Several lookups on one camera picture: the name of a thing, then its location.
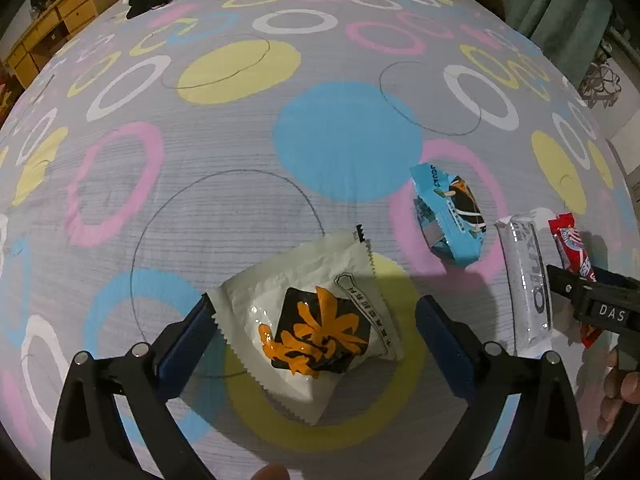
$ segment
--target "blue gripper pad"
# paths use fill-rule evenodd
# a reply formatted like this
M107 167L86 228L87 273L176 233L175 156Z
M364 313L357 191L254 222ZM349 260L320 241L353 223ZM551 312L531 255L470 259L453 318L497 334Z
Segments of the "blue gripper pad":
M193 374L218 326L213 307L204 295L183 322L176 323L177 340L158 366L158 396L175 399Z
M431 296L423 296L415 305L415 325L452 393L471 403L476 398L476 384L475 363L470 354L480 347L471 329L463 323L450 320Z

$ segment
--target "snack package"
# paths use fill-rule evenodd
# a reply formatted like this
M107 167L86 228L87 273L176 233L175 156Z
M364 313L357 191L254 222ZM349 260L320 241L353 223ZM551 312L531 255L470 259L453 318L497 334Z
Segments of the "snack package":
M372 356L402 358L360 227L273 256L208 294L247 371L309 424L345 372Z
M576 272L587 280L596 281L589 255L584 248L580 233L575 229L573 213L558 215L558 218L549 221L551 234L554 236L562 266L566 270ZM582 344L589 348L596 342L602 333L602 329L593 327L587 323L580 325L580 339Z
M460 267L480 257L486 224L466 182L431 164L411 168L418 222L430 250Z
M536 225L539 217L534 210L495 223L509 279L516 355L531 358L551 350L552 334L551 291Z

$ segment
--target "red snack package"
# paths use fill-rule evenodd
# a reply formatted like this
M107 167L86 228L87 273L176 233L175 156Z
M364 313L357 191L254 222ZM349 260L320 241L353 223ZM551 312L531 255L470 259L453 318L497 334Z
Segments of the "red snack package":
M554 236L562 266L571 272L577 272L582 277L592 282L596 281L593 267L580 233L575 229L575 219L572 213L558 215L558 218L549 221L551 234ZM580 326L580 339L582 344L589 348L602 333L602 329L583 323Z

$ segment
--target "wooden desk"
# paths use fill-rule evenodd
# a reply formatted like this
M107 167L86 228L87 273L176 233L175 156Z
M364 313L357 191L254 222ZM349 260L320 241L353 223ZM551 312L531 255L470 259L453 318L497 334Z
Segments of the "wooden desk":
M56 0L21 35L6 59L27 88L51 59L54 46L66 42L118 0Z

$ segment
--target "blue snack package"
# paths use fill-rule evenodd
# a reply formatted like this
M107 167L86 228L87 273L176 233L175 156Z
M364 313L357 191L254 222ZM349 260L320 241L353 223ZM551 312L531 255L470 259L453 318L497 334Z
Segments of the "blue snack package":
M418 223L430 250L466 267L480 258L486 224L466 182L431 164L411 168Z

